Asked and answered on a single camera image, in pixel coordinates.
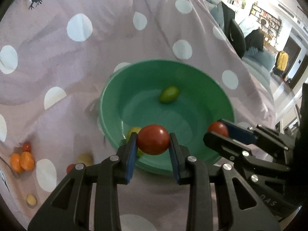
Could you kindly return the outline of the beige round fruit right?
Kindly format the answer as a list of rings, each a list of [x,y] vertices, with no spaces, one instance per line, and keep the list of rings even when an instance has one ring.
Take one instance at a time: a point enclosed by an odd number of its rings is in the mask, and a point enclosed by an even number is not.
[[[83,163],[86,166],[92,166],[93,165],[93,157],[90,153],[81,153],[77,157],[76,163]]]

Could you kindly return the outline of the beige round fruit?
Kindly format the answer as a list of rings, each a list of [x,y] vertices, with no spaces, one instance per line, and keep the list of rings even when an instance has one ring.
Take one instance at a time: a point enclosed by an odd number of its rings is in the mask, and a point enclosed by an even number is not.
[[[27,202],[28,205],[30,205],[32,207],[37,205],[37,200],[36,200],[35,196],[33,196],[32,194],[27,194],[26,202]]]
[[[77,157],[76,163],[83,163],[86,166],[92,166],[93,165],[93,157],[90,153],[81,153]]]

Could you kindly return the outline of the beige round fruit left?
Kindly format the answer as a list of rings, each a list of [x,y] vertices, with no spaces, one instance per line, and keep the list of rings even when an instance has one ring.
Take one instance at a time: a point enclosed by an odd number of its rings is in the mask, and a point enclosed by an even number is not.
[[[37,205],[37,200],[36,200],[35,196],[33,196],[32,194],[27,194],[26,202],[27,202],[28,205],[30,205],[32,207]]]

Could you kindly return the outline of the green plastic bowl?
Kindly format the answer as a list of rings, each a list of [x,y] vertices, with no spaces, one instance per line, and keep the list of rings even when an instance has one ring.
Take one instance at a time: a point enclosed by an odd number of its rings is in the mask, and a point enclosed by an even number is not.
[[[172,103],[161,103],[161,92],[170,86],[176,86],[180,94]],[[222,87],[198,68],[148,60],[113,73],[99,98],[99,119],[114,148],[124,144],[131,128],[156,124],[175,133],[193,156],[214,164],[220,155],[204,145],[204,134],[211,123],[233,122],[235,116]]]

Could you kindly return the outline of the grey sofa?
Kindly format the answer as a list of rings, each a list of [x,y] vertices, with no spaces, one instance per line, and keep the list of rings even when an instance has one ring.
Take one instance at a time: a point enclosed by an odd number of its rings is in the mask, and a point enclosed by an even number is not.
[[[235,11],[221,0],[206,1],[211,15],[222,28],[224,35],[237,55],[242,59],[244,66],[270,92],[270,71],[275,63],[274,56],[266,49],[260,51],[255,47],[251,47],[247,50],[244,39],[246,28],[235,21]]]

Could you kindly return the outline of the orange tangerine right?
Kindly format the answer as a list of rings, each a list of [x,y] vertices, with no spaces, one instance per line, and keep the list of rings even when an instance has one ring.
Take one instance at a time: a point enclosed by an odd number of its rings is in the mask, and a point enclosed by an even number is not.
[[[35,166],[35,161],[30,152],[24,151],[21,153],[20,165],[25,171],[33,171]]]

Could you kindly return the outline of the orange tangerine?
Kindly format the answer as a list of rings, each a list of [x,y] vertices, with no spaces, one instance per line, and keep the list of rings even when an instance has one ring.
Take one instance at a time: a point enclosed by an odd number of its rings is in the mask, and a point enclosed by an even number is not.
[[[24,151],[21,153],[20,165],[25,171],[33,171],[35,166],[35,161],[30,152]]]
[[[21,156],[18,153],[13,153],[12,156],[10,157],[10,165],[13,171],[19,174],[21,174],[24,171],[24,169],[20,165],[20,158]]]

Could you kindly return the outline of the green lime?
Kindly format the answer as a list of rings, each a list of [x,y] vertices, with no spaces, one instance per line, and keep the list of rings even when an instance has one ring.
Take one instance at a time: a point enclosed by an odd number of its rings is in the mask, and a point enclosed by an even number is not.
[[[170,86],[161,92],[159,101],[161,103],[172,103],[177,99],[179,94],[180,91],[176,86]]]

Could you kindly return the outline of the yellow jacket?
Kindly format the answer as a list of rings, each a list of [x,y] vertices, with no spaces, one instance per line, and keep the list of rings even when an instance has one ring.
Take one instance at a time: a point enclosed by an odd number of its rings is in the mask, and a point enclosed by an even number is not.
[[[280,51],[277,54],[274,74],[277,76],[281,76],[285,71],[288,64],[289,55],[285,51]]]

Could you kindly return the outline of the small red tomato back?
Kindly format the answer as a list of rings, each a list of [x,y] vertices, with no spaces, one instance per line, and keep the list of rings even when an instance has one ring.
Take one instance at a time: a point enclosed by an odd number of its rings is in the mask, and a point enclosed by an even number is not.
[[[22,151],[23,152],[31,152],[31,143],[25,142],[22,146]]]

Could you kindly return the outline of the orange tangerine left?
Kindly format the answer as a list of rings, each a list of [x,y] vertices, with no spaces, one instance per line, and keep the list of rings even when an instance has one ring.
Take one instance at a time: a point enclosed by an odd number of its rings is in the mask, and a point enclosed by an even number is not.
[[[13,171],[19,174],[21,174],[24,171],[24,169],[20,165],[20,158],[21,156],[18,153],[13,153],[12,156],[10,157],[10,165]]]

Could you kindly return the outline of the black clothing on sofa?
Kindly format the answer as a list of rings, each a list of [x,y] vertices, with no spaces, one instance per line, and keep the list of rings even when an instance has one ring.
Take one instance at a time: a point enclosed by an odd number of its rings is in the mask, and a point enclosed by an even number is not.
[[[237,23],[235,11],[222,3],[224,33],[235,52],[242,58],[247,52],[255,55],[264,50],[264,34],[253,16],[247,16]]]

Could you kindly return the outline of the pink polka dot blanket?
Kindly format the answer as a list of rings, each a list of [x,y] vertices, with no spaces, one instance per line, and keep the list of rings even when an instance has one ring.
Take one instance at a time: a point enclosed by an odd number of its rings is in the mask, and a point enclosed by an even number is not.
[[[243,127],[276,121],[273,97],[251,76],[206,0],[15,0],[1,21],[1,195],[27,227],[78,155],[114,153],[98,126],[109,77],[147,59],[178,60],[221,85]],[[33,171],[10,157],[31,143]]]

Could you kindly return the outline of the wall shelf with items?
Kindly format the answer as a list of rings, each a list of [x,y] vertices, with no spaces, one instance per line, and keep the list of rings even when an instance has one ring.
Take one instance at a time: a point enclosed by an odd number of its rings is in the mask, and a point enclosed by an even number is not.
[[[259,23],[259,28],[264,34],[264,44],[269,44],[276,48],[278,46],[278,36],[282,28],[282,20],[259,7],[257,2],[253,3],[249,14],[253,15]]]

